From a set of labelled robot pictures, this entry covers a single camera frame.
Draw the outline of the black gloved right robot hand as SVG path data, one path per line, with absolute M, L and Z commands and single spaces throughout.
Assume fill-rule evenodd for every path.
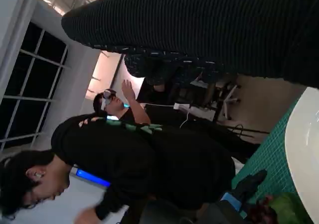
M 96 0 L 61 26 L 95 49 L 319 86 L 319 0 Z

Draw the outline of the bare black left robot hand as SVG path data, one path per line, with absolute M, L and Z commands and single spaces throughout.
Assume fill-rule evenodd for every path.
M 267 170 L 260 170 L 254 175 L 248 175 L 242 179 L 235 189 L 225 192 L 221 201 L 227 201 L 236 211 L 240 211 L 243 205 L 255 195 L 259 185 L 266 179 Z

